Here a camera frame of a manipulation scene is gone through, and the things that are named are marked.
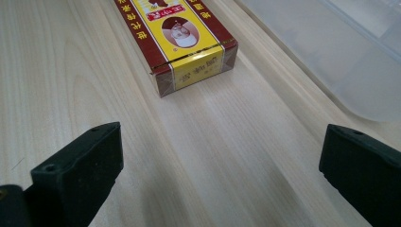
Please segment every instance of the face illustration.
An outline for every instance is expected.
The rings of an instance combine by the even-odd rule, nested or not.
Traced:
[[[188,29],[184,26],[177,24],[173,28],[171,28],[171,35],[176,40],[185,39],[191,34]]]

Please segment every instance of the white plastic container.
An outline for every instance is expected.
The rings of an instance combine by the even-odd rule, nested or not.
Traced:
[[[401,121],[401,0],[239,0],[351,112]]]

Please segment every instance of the cardboard box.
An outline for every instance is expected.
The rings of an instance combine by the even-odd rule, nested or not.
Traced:
[[[201,0],[114,0],[160,96],[234,67],[238,43]]]

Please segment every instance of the light wood surface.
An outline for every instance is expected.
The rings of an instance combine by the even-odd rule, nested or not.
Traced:
[[[159,98],[113,0],[0,0],[0,184],[120,121],[125,168],[91,226],[369,226],[318,170],[325,128],[401,149],[401,123],[338,108],[235,1],[204,3],[235,68]]]

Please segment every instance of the black object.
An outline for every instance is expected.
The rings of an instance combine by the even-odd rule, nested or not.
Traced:
[[[120,124],[92,128],[32,169],[26,191],[0,186],[0,226],[88,226],[123,167]]]
[[[319,170],[373,226],[401,226],[401,152],[329,125]]]

